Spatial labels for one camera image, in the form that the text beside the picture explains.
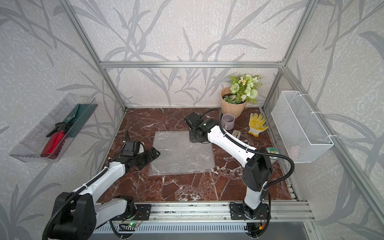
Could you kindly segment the clear bubble wrap sheet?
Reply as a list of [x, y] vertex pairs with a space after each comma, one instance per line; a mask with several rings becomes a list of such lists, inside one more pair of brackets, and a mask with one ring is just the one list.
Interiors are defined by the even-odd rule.
[[215, 166], [212, 144], [191, 143], [188, 131], [156, 132], [153, 147], [161, 154], [150, 164], [150, 177], [205, 173]]

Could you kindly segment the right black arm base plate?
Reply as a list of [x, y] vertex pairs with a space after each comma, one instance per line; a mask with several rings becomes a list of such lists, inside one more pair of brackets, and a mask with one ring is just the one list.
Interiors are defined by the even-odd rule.
[[255, 210], [252, 210], [244, 203], [229, 203], [232, 220], [269, 220], [270, 210], [268, 204], [260, 204]]

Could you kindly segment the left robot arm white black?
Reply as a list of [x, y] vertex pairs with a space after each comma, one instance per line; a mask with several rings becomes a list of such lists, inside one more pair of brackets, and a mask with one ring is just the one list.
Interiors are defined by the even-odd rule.
[[52, 216], [42, 238], [44, 240], [87, 240], [95, 229], [111, 223], [117, 216], [132, 218], [137, 213], [133, 197], [119, 196], [108, 203], [98, 199], [118, 179], [132, 169], [141, 170], [161, 153], [146, 149], [143, 142], [125, 141], [108, 166], [73, 192], [61, 193], [55, 200]]

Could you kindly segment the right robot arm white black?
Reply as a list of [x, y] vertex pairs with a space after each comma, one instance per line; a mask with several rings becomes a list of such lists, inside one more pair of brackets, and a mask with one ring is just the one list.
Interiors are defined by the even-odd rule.
[[[187, 115], [185, 122], [190, 128], [190, 142], [213, 143], [238, 161], [243, 168], [243, 182], [247, 187], [243, 206], [255, 212], [263, 202], [268, 188], [285, 181], [294, 173], [295, 163], [290, 157], [269, 153], [266, 149], [258, 150], [243, 143], [223, 128], [222, 116], [219, 109]], [[272, 182], [269, 181], [273, 172], [270, 157], [286, 160], [290, 164], [288, 173]]]

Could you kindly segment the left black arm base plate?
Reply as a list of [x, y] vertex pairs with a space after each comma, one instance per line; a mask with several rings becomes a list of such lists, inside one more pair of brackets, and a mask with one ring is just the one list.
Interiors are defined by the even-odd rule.
[[134, 212], [114, 217], [112, 221], [148, 221], [150, 218], [151, 208], [151, 204], [138, 204], [136, 205]]

